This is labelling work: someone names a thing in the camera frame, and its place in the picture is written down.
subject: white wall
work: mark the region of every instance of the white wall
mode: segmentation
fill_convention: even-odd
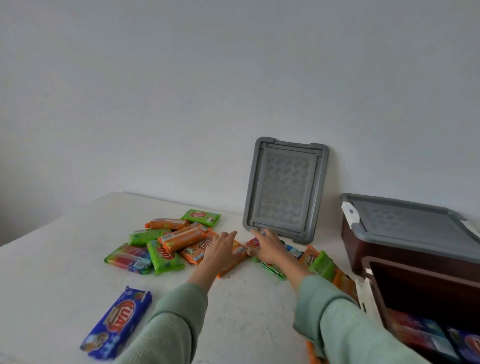
[[[477,0],[0,1],[0,241],[109,191],[242,212],[260,136],[480,227]]]

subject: brown storage box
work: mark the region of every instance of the brown storage box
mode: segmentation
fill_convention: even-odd
[[[480,282],[480,266],[478,264],[441,255],[365,242],[355,236],[345,216],[342,222],[342,238],[352,271],[359,276],[362,275],[362,259],[366,256],[374,256],[408,266]]]
[[[428,318],[469,332],[480,332],[480,284],[387,260],[365,257],[363,276],[372,291],[384,327],[396,334],[387,308]],[[433,363],[445,358],[417,350]]]

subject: table surface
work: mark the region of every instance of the table surface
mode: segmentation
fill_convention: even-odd
[[[148,316],[195,269],[141,276],[103,259],[151,219],[179,218],[189,208],[110,193],[1,247],[0,363],[92,363],[80,344],[126,286],[152,292]],[[253,237],[240,215],[222,213],[215,230],[237,230],[241,243]],[[340,233],[318,230],[312,245],[352,274]],[[288,282],[248,259],[217,279],[208,296],[194,363],[308,363],[304,339],[292,328],[297,297]]]

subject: hand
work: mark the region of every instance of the hand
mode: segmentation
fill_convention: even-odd
[[[218,274],[233,263],[233,242],[237,232],[223,232],[213,238],[212,243],[205,249],[205,256],[201,264],[211,266]]]
[[[258,258],[262,263],[278,265],[282,258],[289,258],[292,255],[288,254],[285,245],[282,244],[277,234],[265,229],[265,235],[262,235],[256,230],[250,230],[255,238],[260,242],[260,249],[251,249],[248,251],[250,256]]]

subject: mint green sweater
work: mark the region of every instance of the mint green sweater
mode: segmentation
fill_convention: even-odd
[[[207,306],[207,294],[199,286],[187,283],[174,289],[158,301],[148,324],[115,363],[191,363]],[[318,276],[301,283],[293,328],[331,364],[428,363]]]

